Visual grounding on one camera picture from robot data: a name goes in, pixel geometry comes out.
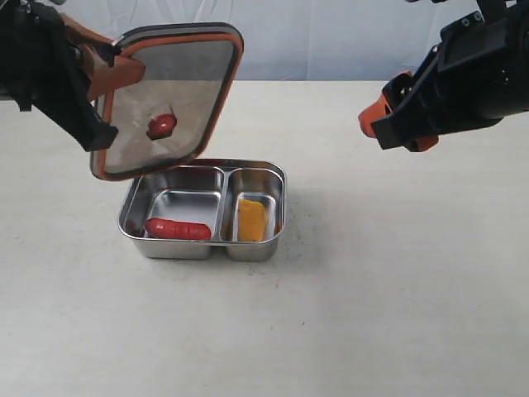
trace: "white wall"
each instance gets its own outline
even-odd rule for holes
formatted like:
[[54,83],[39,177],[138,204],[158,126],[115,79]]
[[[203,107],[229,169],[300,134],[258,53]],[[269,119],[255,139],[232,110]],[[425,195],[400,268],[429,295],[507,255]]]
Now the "white wall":
[[229,22],[245,37],[238,79],[389,79],[417,67],[439,30],[475,0],[69,0],[62,8],[117,37],[134,27]]

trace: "yellow food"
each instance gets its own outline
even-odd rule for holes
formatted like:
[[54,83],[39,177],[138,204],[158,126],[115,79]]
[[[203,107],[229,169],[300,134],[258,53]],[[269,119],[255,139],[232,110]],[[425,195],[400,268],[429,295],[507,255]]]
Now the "yellow food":
[[240,242],[262,242],[267,224],[266,208],[263,204],[242,198],[239,201]]

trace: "white table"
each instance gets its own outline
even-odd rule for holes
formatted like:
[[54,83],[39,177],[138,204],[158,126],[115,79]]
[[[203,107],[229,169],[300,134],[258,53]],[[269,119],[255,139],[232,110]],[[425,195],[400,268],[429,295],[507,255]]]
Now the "white table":
[[0,395],[527,397],[529,118],[381,151],[381,86],[234,85],[205,156],[288,174],[260,265],[142,257],[129,183],[2,104]]

